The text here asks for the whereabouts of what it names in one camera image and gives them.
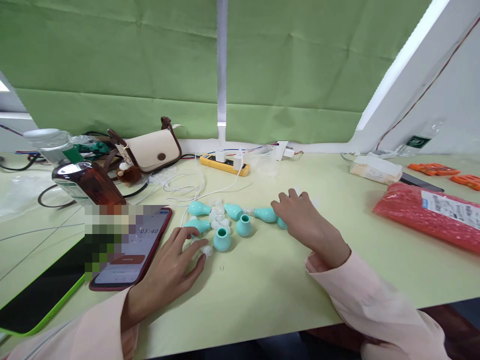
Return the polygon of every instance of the pink sleeve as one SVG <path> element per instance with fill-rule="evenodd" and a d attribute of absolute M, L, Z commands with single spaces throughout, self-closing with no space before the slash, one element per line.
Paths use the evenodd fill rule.
<path fill-rule="evenodd" d="M 329 270 L 312 253 L 309 274 L 326 290 L 341 318 L 367 337 L 364 360 L 448 359 L 442 328 L 417 311 L 393 285 L 352 251 L 340 267 Z"/>
<path fill-rule="evenodd" d="M 120 317 L 129 290 L 99 303 L 67 325 L 22 342 L 7 359 L 21 360 L 32 351 L 34 356 L 30 359 L 35 360 L 133 359 L 138 325 L 120 333 Z"/>

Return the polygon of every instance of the black phone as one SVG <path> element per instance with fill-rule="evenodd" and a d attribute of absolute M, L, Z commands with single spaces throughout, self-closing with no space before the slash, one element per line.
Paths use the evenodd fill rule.
<path fill-rule="evenodd" d="M 29 336 L 41 330 L 85 281 L 82 238 L 0 309 L 0 331 Z"/>
<path fill-rule="evenodd" d="M 401 176 L 400 181 L 402 183 L 405 183 L 405 184 L 408 184 L 408 185 L 415 185 L 415 186 L 418 186 L 420 188 L 424 188 L 424 189 L 431 190 L 431 191 L 436 191 L 436 192 L 440 192 L 440 193 L 445 192 L 445 190 L 443 190 L 442 188 L 440 188 L 438 186 L 435 186 L 435 185 L 432 185 L 431 183 L 428 183 L 426 181 L 420 180 L 419 178 L 417 178 L 415 176 L 412 176 L 412 175 L 409 175 L 405 172 Z"/>

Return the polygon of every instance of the red phone case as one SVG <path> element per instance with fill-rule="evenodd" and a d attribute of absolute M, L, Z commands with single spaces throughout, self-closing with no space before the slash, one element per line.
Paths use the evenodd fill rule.
<path fill-rule="evenodd" d="M 147 272 L 147 270 L 150 267 L 150 263 L 152 262 L 152 260 L 154 258 L 155 252 L 157 251 L 157 248 L 159 247 L 160 240 L 162 239 L 162 237 L 165 233 L 165 230 L 167 229 L 167 226 L 170 222 L 170 218 L 172 217 L 172 213 L 173 213 L 173 210 L 169 207 L 162 207 L 160 210 L 168 210 L 168 215 L 166 217 L 165 222 L 163 223 L 163 226 L 160 229 L 160 232 L 158 233 L 158 236 L 156 237 L 155 243 L 151 247 L 150 253 L 148 254 L 148 257 L 146 258 L 145 263 L 143 264 L 143 267 L 141 268 L 140 275 L 138 276 L 138 279 L 134 283 L 132 283 L 128 286 L 99 287 L 99 286 L 92 286 L 92 284 L 93 284 L 93 282 L 96 278 L 96 276 L 95 276 L 90 281 L 90 283 L 88 284 L 88 288 L 90 290 L 92 290 L 92 291 L 121 291 L 121 290 L 125 290 L 125 289 L 129 288 L 130 286 L 138 284 L 144 278 L 145 273 Z"/>

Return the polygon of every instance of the green phone case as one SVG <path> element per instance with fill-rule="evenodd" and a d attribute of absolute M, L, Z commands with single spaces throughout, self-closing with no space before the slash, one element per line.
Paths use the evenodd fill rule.
<path fill-rule="evenodd" d="M 55 304 L 55 306 L 45 315 L 45 317 L 29 332 L 26 333 L 19 333 L 15 331 L 11 331 L 8 329 L 4 329 L 0 327 L 0 331 L 13 335 L 13 336 L 18 336 L 18 337 L 27 337 L 34 335 L 38 333 L 47 323 L 50 321 L 50 319 L 57 313 L 58 310 L 67 302 L 67 300 L 74 294 L 75 291 L 80 287 L 85 282 L 85 274 L 83 274 L 78 281 L 73 285 L 70 290 L 66 292 L 65 295 Z"/>

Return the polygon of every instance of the bottle cap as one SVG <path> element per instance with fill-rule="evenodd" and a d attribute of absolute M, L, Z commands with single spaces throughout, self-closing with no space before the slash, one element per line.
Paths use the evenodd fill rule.
<path fill-rule="evenodd" d="M 63 131 L 59 129 L 38 129 L 24 132 L 23 137 L 32 140 L 43 140 L 50 139 L 61 133 L 63 133 Z"/>
<path fill-rule="evenodd" d="M 78 164 L 85 161 L 84 157 L 74 147 L 63 151 L 63 153 L 65 154 L 66 158 L 71 161 L 72 164 Z"/>

